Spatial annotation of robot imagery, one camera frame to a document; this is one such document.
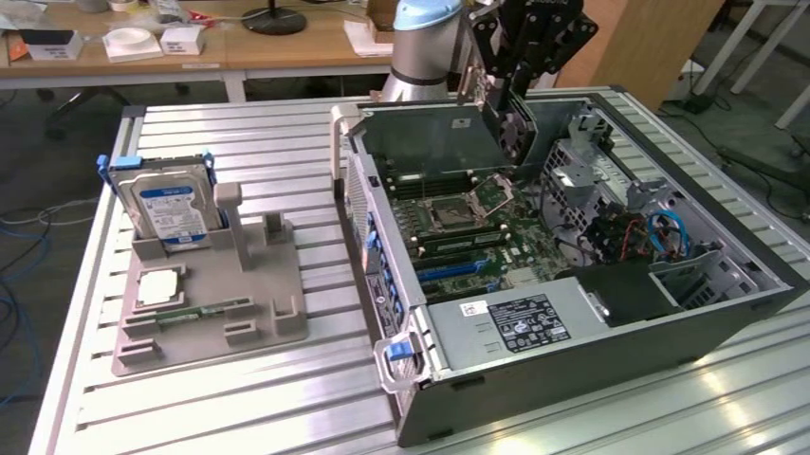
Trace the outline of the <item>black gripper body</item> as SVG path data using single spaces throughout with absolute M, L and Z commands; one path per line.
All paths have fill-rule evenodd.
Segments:
M 503 31 L 519 34 L 524 24 L 543 31 L 551 27 L 558 32 L 582 14 L 582 0 L 500 1 L 498 6 Z

